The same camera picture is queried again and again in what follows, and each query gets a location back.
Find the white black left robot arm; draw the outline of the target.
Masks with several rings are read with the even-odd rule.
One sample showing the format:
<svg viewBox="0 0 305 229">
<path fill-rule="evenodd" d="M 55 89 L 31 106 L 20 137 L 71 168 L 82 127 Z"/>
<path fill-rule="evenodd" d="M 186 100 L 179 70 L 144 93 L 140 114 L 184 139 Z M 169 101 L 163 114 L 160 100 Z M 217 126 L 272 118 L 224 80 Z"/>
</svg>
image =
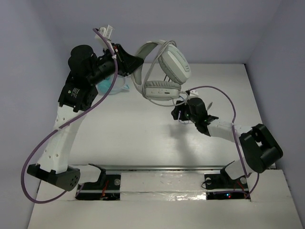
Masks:
<svg viewBox="0 0 305 229">
<path fill-rule="evenodd" d="M 78 129 L 98 95 L 96 85 L 114 73 L 128 76 L 144 63 L 143 58 L 129 54 L 120 44 L 112 44 L 112 48 L 103 50 L 100 57 L 89 45 L 71 50 L 70 72 L 58 99 L 54 130 L 38 162 L 26 167 L 27 174 L 65 191 L 78 184 L 81 172 L 70 167 L 68 159 Z"/>
</svg>

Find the white over-ear headphones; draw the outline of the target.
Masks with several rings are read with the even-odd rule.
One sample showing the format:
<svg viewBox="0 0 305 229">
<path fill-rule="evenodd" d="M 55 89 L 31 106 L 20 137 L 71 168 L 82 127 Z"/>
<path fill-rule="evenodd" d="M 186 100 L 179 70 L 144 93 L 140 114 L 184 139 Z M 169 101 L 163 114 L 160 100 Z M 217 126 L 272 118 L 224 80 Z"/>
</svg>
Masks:
<svg viewBox="0 0 305 229">
<path fill-rule="evenodd" d="M 145 60 L 157 46 L 160 48 L 145 78 L 142 78 L 141 65 L 131 74 L 131 79 L 136 90 L 147 100 L 170 101 L 177 99 L 182 91 L 182 85 L 192 75 L 190 65 L 173 40 L 146 42 L 137 50 L 135 56 Z M 149 80 L 156 63 L 159 64 L 165 76 L 169 78 L 169 81 Z"/>
</svg>

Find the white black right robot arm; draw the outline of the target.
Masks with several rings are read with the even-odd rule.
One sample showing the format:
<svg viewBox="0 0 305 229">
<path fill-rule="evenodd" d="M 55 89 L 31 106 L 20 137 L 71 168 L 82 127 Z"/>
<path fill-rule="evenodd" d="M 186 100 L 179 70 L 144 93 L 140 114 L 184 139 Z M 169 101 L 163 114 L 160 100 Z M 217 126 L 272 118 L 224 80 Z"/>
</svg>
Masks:
<svg viewBox="0 0 305 229">
<path fill-rule="evenodd" d="M 210 137 L 221 138 L 237 145 L 240 159 L 223 167 L 220 182 L 232 187 L 237 179 L 252 173 L 261 174 L 283 157 L 283 151 L 264 124 L 253 127 L 235 125 L 209 115 L 202 99 L 176 101 L 171 112 L 174 120 L 190 121 L 197 131 Z"/>
</svg>

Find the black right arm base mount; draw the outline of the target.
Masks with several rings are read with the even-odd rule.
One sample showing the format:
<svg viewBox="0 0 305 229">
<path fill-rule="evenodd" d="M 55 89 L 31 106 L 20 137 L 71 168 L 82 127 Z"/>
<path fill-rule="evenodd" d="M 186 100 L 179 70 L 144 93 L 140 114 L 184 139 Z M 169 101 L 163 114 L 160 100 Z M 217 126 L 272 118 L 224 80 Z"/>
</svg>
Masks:
<svg viewBox="0 0 305 229">
<path fill-rule="evenodd" d="M 246 176 L 239 176 L 231 179 L 225 169 L 226 165 L 219 173 L 204 175 L 204 182 L 201 188 L 206 190 L 207 200 L 227 200 L 227 199 L 249 199 L 249 189 Z"/>
</svg>

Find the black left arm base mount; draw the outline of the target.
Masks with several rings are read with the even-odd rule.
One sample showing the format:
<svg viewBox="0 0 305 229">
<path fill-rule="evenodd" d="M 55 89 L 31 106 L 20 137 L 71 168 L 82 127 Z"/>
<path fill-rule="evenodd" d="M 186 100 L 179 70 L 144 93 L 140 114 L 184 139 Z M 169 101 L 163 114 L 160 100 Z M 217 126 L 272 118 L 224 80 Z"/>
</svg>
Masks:
<svg viewBox="0 0 305 229">
<path fill-rule="evenodd" d="M 99 169 L 99 176 L 95 182 L 85 182 L 78 185 L 76 200 L 84 201 L 117 201 L 120 200 L 121 174 L 107 173 L 105 168 L 90 164 Z"/>
</svg>

